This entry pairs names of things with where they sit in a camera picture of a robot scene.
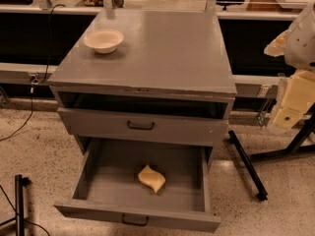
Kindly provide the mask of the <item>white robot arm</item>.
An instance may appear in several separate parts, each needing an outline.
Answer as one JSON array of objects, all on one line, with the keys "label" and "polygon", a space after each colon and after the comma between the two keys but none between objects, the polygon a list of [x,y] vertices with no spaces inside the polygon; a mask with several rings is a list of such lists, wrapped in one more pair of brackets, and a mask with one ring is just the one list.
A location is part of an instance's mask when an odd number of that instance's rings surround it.
[{"label": "white robot arm", "polygon": [[295,72],[282,79],[277,104],[269,123],[291,129],[315,103],[315,10],[309,2],[287,30],[264,49],[266,55],[283,56]]}]

